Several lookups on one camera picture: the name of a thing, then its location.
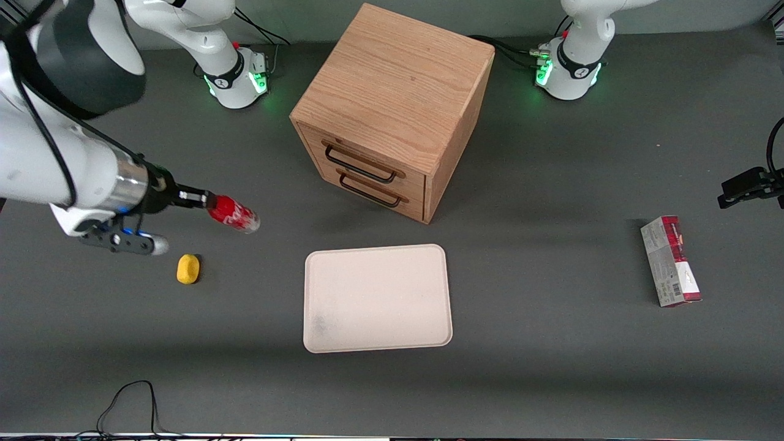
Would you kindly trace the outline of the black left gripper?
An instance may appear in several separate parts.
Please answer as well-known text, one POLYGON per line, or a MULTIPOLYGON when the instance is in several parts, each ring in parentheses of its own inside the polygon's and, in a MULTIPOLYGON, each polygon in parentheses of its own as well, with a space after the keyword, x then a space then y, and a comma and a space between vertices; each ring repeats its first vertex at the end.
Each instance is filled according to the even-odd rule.
POLYGON ((718 196, 720 209, 727 209, 745 199, 776 198, 784 209, 783 168, 769 172, 763 167, 751 168, 752 178, 734 176, 722 183, 722 194, 718 196))

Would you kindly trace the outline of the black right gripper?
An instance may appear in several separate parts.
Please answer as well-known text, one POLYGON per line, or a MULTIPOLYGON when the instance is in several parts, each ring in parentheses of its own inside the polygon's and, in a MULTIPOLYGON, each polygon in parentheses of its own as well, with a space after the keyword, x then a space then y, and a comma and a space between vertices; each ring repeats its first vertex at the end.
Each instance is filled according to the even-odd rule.
POLYGON ((146 214, 159 213, 175 204, 188 209, 207 209, 212 192, 190 186, 178 186, 167 168, 146 162, 148 187, 146 188, 146 214))

